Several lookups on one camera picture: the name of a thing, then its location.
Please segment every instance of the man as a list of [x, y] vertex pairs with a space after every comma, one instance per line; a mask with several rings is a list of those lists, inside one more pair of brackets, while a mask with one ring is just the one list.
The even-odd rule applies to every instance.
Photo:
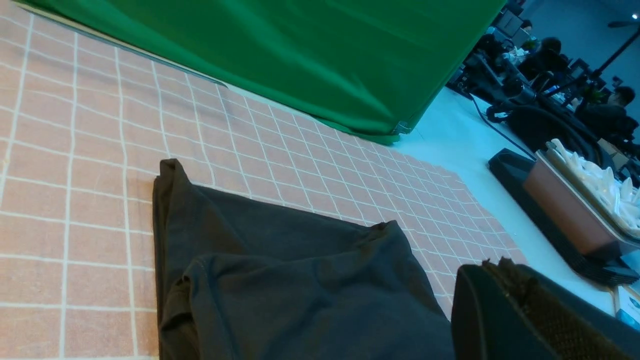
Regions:
[[618, 86], [609, 96], [606, 104], [581, 104], [577, 106], [575, 116], [601, 138], [624, 136], [633, 133], [637, 123], [627, 117], [625, 107], [636, 98], [636, 92], [629, 86]]

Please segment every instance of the white plastic item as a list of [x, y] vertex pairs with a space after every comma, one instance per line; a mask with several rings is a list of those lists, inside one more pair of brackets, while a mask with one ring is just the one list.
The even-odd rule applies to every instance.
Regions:
[[576, 152], [567, 151], [558, 139], [551, 142], [555, 145], [553, 150], [604, 205], [615, 222], [628, 234], [640, 237], [640, 192], [634, 188], [631, 179], [616, 180], [610, 167], [603, 170]]

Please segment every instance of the green fabric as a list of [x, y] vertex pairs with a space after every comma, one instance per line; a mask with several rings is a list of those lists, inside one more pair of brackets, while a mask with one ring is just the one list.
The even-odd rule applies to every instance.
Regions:
[[19, 2], [392, 143], [396, 125], [413, 129], [504, 0]]

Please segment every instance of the black cloth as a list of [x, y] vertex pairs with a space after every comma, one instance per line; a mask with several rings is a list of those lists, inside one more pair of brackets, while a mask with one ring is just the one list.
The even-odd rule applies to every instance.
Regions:
[[154, 183], [161, 358], [453, 359], [451, 326], [395, 221], [364, 227]]

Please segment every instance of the black base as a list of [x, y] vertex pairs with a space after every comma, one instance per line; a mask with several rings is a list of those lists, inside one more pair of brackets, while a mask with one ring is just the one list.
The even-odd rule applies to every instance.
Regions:
[[632, 284], [640, 275], [622, 260], [603, 262], [582, 255], [522, 187], [534, 162], [503, 149], [489, 160], [489, 170], [538, 226], [567, 264], [581, 276], [604, 286]]

